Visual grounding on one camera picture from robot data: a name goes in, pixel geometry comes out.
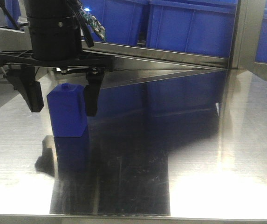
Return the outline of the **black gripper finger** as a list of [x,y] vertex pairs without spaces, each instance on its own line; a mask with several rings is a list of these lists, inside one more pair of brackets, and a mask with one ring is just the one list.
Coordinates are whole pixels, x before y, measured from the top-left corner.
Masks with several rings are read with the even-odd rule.
[[88,84],[84,87],[84,100],[87,116],[96,116],[98,96],[103,78],[104,68],[100,67],[91,68],[86,75]]
[[10,64],[6,79],[22,95],[31,112],[40,112],[44,107],[41,84],[35,79],[35,67],[25,64]]

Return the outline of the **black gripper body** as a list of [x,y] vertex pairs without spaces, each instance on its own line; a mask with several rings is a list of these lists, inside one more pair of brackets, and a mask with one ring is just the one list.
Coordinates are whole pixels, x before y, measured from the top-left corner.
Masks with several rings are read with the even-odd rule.
[[79,55],[64,60],[38,60],[34,58],[31,50],[22,51],[0,51],[0,66],[31,66],[46,68],[104,68],[112,72],[115,68],[113,55],[99,54],[95,52],[82,51]]

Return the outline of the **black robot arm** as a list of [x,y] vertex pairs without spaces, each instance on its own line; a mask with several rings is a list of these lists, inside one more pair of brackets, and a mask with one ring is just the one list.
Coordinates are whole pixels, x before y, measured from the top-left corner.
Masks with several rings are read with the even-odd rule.
[[82,40],[93,47],[91,30],[104,39],[104,27],[78,0],[27,0],[25,8],[32,48],[0,52],[0,66],[8,66],[6,79],[30,111],[40,112],[44,101],[36,68],[59,68],[62,74],[84,72],[88,81],[83,91],[86,113],[95,116],[104,73],[114,70],[114,57],[83,51]]

